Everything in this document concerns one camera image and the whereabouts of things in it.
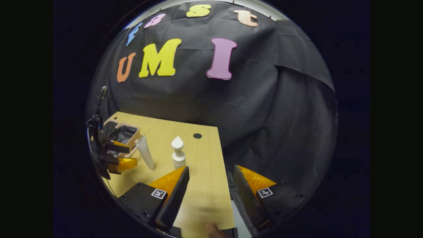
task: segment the black fabric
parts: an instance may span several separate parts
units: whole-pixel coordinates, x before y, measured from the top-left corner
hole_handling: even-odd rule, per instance
[[[196,4],[210,4],[210,14],[187,18]],[[258,27],[241,24],[233,12],[237,9],[256,15]],[[98,64],[89,105],[106,85],[110,96],[102,105],[105,119],[122,111],[216,126],[229,172],[239,164],[310,197],[330,163],[338,118],[332,79],[311,40],[290,20],[273,21],[236,4],[190,2],[161,13],[166,16],[155,26],[143,28],[159,13],[144,20],[127,47],[132,29],[116,36]],[[230,80],[206,76],[214,37],[237,43]],[[155,43],[159,51],[174,38],[182,40],[175,75],[139,78],[143,48]],[[118,62],[133,52],[129,76],[118,83]]]

